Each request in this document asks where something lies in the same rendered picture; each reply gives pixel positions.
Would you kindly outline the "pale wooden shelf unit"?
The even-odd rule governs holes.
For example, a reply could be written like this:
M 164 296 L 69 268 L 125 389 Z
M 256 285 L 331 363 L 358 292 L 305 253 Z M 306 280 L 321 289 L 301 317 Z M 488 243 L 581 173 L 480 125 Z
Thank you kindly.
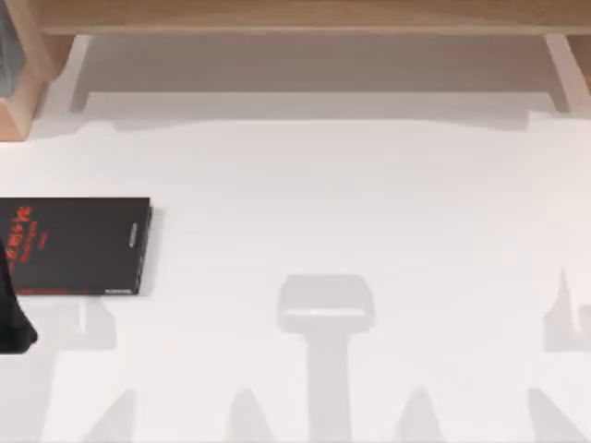
M 546 39 L 591 77 L 591 0 L 42 0 L 90 38 L 90 91 L 566 97 Z

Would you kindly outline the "black book with red lettering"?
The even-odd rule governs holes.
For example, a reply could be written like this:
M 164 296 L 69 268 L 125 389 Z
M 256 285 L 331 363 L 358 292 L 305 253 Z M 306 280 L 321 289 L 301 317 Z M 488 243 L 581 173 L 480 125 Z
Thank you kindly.
M 0 242 L 19 295 L 136 295 L 149 198 L 0 198 Z

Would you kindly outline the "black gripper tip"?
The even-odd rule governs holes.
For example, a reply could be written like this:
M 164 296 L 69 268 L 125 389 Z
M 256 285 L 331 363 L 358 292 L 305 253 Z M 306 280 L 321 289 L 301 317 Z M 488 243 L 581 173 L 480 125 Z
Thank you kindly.
M 22 310 L 11 281 L 6 248 L 0 239 L 0 354 L 24 354 L 38 340 Z

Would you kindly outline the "wooden cabinet with grey inside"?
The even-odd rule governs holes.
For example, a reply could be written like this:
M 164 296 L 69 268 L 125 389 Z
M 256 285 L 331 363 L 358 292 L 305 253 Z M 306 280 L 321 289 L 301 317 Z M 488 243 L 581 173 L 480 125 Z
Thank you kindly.
M 42 28 L 50 0 L 0 0 L 0 142 L 30 133 L 46 87 L 61 75 L 74 41 Z

